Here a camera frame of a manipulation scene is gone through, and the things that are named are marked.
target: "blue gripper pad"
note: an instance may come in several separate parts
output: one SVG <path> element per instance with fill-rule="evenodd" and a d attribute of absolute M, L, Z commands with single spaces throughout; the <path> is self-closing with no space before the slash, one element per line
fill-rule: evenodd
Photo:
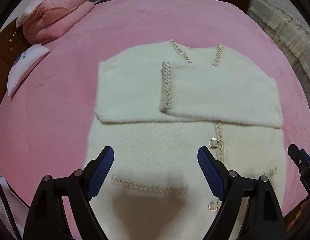
<path fill-rule="evenodd" d="M 300 152 L 304 155 L 304 157 L 306 158 L 306 160 L 309 162 L 310 164 L 310 156 L 307 154 L 307 152 L 305 152 L 304 149 L 301 149 Z"/>
<path fill-rule="evenodd" d="M 198 150 L 197 160 L 213 195 L 223 201 L 225 197 L 223 180 L 202 148 Z"/>
<path fill-rule="evenodd" d="M 98 195 L 113 162 L 114 150 L 110 147 L 89 179 L 86 195 L 89 201 Z"/>

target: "pink bedsheet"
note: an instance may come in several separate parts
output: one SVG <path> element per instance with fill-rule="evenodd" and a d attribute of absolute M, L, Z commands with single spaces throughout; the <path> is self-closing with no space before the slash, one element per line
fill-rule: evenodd
<path fill-rule="evenodd" d="M 5 95 L 2 101 L 0 173 L 21 198 L 30 204 L 46 174 L 57 178 L 82 168 L 98 62 L 168 39 L 188 47 L 222 43 L 253 60 L 277 81 L 285 147 L 295 143 L 310 154 L 310 111 L 303 89 L 284 54 L 245 13 L 216 0 L 113 0 L 96 5 L 47 44 L 50 54 L 12 99 Z M 289 158 L 287 165 L 284 215 L 307 195 Z"/>

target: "silver bolt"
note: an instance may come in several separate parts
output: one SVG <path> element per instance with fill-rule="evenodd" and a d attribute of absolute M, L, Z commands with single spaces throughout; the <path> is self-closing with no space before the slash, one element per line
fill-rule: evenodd
<path fill-rule="evenodd" d="M 261 176 L 261 180 L 264 181 L 264 182 L 268 182 L 268 177 L 266 177 L 266 176 Z"/>
<path fill-rule="evenodd" d="M 82 175 L 82 170 L 76 170 L 76 171 L 74 171 L 74 175 L 75 175 L 75 176 L 80 176 L 80 175 Z"/>
<path fill-rule="evenodd" d="M 45 175 L 44 177 L 43 177 L 43 181 L 49 181 L 50 180 L 50 178 L 51 178 L 51 176 L 50 175 Z"/>
<path fill-rule="evenodd" d="M 231 177 L 233 177 L 233 178 L 235 178 L 235 177 L 237 176 L 237 172 L 236 172 L 236 171 L 229 171 L 228 174 L 229 174 Z"/>

